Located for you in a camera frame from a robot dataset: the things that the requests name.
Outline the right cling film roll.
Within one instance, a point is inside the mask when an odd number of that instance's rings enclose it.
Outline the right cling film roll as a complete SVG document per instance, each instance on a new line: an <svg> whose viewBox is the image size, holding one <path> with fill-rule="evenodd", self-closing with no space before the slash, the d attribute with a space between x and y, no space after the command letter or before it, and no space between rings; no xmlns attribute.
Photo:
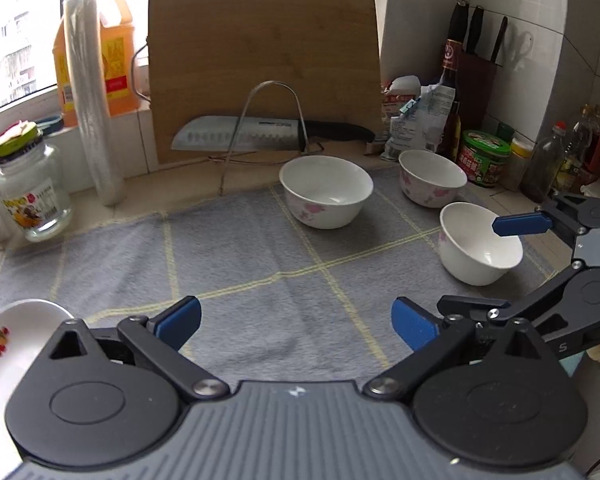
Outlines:
<svg viewBox="0 0 600 480"><path fill-rule="evenodd" d="M112 123L106 99L97 0L65 0L67 64L76 118L88 169L100 202L125 199L125 185L111 145Z"/></svg>

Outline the steel santoku knife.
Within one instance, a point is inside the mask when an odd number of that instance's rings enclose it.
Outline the steel santoku knife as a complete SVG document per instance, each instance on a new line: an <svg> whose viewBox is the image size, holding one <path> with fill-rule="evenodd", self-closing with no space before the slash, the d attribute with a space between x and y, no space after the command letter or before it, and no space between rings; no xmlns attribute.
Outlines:
<svg viewBox="0 0 600 480"><path fill-rule="evenodd" d="M172 151L227 152L237 126L235 116L201 116L191 120L174 136ZM372 130L343 122L246 117L239 129L234 151L303 151L306 140L317 142L373 142Z"/></svg>

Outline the orange oil jug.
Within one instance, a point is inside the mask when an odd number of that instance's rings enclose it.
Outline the orange oil jug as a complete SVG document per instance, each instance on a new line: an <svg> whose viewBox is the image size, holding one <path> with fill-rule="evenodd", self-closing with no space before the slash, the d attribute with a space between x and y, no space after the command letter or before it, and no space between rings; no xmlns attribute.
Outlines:
<svg viewBox="0 0 600 480"><path fill-rule="evenodd" d="M125 0L98 0L100 50L106 98L111 116L131 113L140 99L131 88L135 53L133 18ZM60 20L53 47L58 99L66 128L78 125L67 63L64 20Z"/></svg>

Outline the white fruit plate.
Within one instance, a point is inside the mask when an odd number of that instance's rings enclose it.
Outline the white fruit plate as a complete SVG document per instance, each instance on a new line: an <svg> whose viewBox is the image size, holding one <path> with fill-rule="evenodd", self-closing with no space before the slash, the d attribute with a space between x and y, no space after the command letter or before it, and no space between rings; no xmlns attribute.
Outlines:
<svg viewBox="0 0 600 480"><path fill-rule="evenodd" d="M5 424L6 404L52 333L69 318L65 308L43 299L19 300L0 311L0 479L21 463Z"/></svg>

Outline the green lidded paste tub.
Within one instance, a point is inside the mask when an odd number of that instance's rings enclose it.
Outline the green lidded paste tub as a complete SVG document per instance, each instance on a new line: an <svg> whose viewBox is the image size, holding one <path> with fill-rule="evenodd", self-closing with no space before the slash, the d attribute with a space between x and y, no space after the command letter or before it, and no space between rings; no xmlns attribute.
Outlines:
<svg viewBox="0 0 600 480"><path fill-rule="evenodd" d="M510 144L493 134L476 130L463 132L456 163L469 182L494 188L510 155Z"/></svg>

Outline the glass jar green lid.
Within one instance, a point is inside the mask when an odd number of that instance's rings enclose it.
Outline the glass jar green lid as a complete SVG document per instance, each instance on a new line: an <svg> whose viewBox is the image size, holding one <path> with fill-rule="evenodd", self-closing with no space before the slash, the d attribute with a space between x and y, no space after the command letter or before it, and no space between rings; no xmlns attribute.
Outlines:
<svg viewBox="0 0 600 480"><path fill-rule="evenodd" d="M17 122L0 135L0 197L31 243L49 240L71 221L61 157L35 122Z"/></svg>

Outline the red white salt bag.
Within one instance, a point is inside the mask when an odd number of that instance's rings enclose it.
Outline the red white salt bag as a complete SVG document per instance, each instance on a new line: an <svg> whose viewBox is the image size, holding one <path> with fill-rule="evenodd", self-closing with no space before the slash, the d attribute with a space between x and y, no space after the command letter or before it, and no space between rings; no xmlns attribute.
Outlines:
<svg viewBox="0 0 600 480"><path fill-rule="evenodd" d="M381 120L386 130L389 130L393 117L400 115L400 109L407 102L417 99L420 95L420 80L415 75L394 78L382 90Z"/></svg>

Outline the bamboo cutting board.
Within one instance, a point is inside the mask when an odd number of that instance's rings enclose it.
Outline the bamboo cutting board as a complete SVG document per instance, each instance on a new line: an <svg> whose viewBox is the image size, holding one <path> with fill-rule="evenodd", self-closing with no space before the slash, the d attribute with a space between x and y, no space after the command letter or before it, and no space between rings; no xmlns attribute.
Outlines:
<svg viewBox="0 0 600 480"><path fill-rule="evenodd" d="M381 129L374 0L148 0L150 109L159 164L206 115Z"/></svg>

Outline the white bowl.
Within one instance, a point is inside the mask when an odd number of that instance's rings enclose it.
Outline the white bowl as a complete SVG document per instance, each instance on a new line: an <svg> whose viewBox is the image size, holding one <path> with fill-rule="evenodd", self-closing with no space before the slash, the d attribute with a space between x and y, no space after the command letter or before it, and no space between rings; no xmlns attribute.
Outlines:
<svg viewBox="0 0 600 480"><path fill-rule="evenodd" d="M348 226L374 190L374 182L363 168L325 155L286 162L278 178L294 218L318 230Z"/></svg>
<svg viewBox="0 0 600 480"><path fill-rule="evenodd" d="M439 214L439 256L453 278L470 286L488 286L524 258L518 236L500 237L492 229L496 214L466 202L449 203Z"/></svg>
<svg viewBox="0 0 600 480"><path fill-rule="evenodd" d="M399 183L413 203L441 209L456 199L468 179L455 162L426 150L407 150L399 156Z"/></svg>

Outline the dark soy sauce bottle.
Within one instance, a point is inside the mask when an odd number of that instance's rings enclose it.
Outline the dark soy sauce bottle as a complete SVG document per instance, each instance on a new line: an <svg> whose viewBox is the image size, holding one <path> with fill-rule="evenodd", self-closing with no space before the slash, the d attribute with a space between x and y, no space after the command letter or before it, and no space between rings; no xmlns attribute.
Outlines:
<svg viewBox="0 0 600 480"><path fill-rule="evenodd" d="M444 109L446 113L445 124L438 145L437 153L449 160L454 157L456 134L458 125L457 101L457 71L460 62L462 44L456 40L446 40L442 61L442 74L440 77L441 92L445 98Z"/></svg>

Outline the small yellow lid jar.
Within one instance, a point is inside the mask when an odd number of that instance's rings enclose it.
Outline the small yellow lid jar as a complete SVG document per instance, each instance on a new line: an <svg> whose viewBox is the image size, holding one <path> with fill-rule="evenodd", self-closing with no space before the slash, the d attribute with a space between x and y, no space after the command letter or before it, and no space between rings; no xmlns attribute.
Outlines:
<svg viewBox="0 0 600 480"><path fill-rule="evenodd" d="M526 139L513 138L510 155L500 177L500 185L506 190L517 191L527 170L534 145Z"/></svg>

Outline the grey blue checked towel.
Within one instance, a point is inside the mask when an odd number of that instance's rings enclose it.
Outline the grey blue checked towel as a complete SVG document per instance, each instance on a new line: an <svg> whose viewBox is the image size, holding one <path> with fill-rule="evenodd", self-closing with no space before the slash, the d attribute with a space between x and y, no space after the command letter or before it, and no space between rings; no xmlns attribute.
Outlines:
<svg viewBox="0 0 600 480"><path fill-rule="evenodd" d="M333 231L298 222L272 185L11 249L0 310L40 298L113 326L195 296L202 324L183 352L226 382L365 382L406 356L390 323L396 298L428 310L444 294L513 300L555 275L526 245L494 284L457 281L439 258L437 211L410 202L395 169L373 179L360 214Z"/></svg>

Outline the yellow label oil bottle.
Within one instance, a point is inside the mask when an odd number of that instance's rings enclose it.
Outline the yellow label oil bottle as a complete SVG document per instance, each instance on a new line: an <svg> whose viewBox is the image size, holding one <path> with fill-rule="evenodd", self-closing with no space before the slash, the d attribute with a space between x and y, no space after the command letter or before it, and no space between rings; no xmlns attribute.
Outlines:
<svg viewBox="0 0 600 480"><path fill-rule="evenodd" d="M595 132L593 117L593 107L584 104L578 121L568 133L564 160L554 181L554 188L558 192L579 193L582 186L591 180L584 159Z"/></svg>

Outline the red cap glass bottle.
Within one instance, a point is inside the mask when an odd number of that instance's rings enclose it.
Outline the red cap glass bottle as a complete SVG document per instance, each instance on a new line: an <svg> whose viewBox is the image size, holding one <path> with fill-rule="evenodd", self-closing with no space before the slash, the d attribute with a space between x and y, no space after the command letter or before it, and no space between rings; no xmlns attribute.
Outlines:
<svg viewBox="0 0 600 480"><path fill-rule="evenodd" d="M565 155L567 125L556 122L552 134L536 144L519 191L537 204L545 200L552 188Z"/></svg>

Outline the white clipped food bag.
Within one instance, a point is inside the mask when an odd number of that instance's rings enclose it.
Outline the white clipped food bag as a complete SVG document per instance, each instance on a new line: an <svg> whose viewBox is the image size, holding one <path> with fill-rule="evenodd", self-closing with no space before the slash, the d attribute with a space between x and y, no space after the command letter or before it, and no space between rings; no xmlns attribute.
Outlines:
<svg viewBox="0 0 600 480"><path fill-rule="evenodd" d="M396 162L407 150L435 153L446 119L444 104L440 84L422 87L419 97L407 102L401 107L400 115L391 119L389 139L380 157Z"/></svg>

